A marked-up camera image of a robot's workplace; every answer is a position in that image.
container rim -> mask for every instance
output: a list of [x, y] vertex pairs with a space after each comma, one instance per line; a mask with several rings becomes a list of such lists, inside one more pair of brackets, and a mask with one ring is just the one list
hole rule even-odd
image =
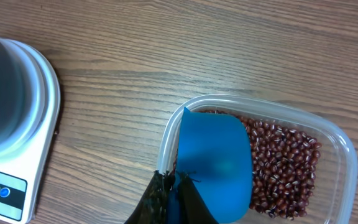
[[329, 131], [340, 143], [342, 150], [345, 152], [346, 156], [346, 179], [344, 182], [344, 190], [342, 194], [342, 200], [340, 209], [337, 215], [337, 223], [347, 223], [350, 220], [352, 207], [354, 203], [354, 197], [356, 194], [357, 187], [357, 175], [358, 175], [358, 161], [356, 150], [354, 149], [353, 143], [345, 132], [336, 126], [334, 123], [317, 116], [315, 114], [300, 110], [298, 108], [293, 108], [291, 106], [282, 105], [280, 103], [274, 103], [267, 100], [260, 100], [255, 98], [246, 98], [242, 96], [234, 95], [222, 95], [222, 94], [208, 94], [201, 95], [195, 98], [192, 98], [179, 106], [175, 112], [171, 115], [168, 120], [167, 126], [165, 127], [164, 134], [162, 136], [162, 141], [160, 145], [160, 152], [157, 159], [157, 169], [160, 171], [165, 170], [168, 167], [168, 158], [169, 154], [172, 153], [169, 150], [169, 147], [173, 144], [173, 139], [170, 138], [173, 132], [176, 131], [174, 127], [179, 124], [181, 116], [183, 114], [184, 107], [187, 107], [189, 110], [195, 108], [197, 105], [200, 105], [202, 102], [208, 101], [226, 101], [226, 102], [236, 102], [246, 104], [251, 107], [260, 108], [261, 106], [269, 105], [269, 107], [264, 107], [264, 110], [270, 114], [274, 114], [275, 111], [281, 110], [286, 114], [286, 117], [298, 117], [302, 122], [307, 124], [312, 124], [313, 126], [318, 126]]

blue scoop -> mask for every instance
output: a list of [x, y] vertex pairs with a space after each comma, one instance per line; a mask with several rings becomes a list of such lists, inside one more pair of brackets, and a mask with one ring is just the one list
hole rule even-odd
[[185, 108], [177, 171], [199, 181], [194, 184], [217, 222], [235, 222], [246, 214], [252, 194], [252, 159], [248, 134], [237, 118]]

wooden table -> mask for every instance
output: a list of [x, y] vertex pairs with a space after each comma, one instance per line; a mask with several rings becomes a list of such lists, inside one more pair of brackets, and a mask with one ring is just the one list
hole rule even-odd
[[310, 111], [340, 126], [358, 155], [358, 1], [0, 2], [0, 37], [39, 49], [62, 86], [32, 223], [122, 223], [169, 117], [198, 95]]

scale platform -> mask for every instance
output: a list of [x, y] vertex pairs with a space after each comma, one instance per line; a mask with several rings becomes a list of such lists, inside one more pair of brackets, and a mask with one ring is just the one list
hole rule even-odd
[[27, 44], [0, 39], [24, 75], [24, 113], [0, 144], [0, 220], [34, 218], [37, 192], [60, 107], [60, 88], [48, 60]]

plastic container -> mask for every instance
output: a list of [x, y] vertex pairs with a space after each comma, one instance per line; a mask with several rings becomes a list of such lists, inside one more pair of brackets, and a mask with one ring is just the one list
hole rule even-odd
[[316, 180], [307, 206], [307, 217], [289, 221], [249, 210], [239, 223], [348, 223], [356, 193], [358, 163], [353, 144], [332, 122], [289, 106], [230, 95], [203, 95], [181, 105], [170, 118], [163, 134], [157, 169], [171, 170], [175, 160], [183, 108], [190, 111], [223, 110], [254, 119], [274, 121], [316, 137], [323, 144], [316, 166]]

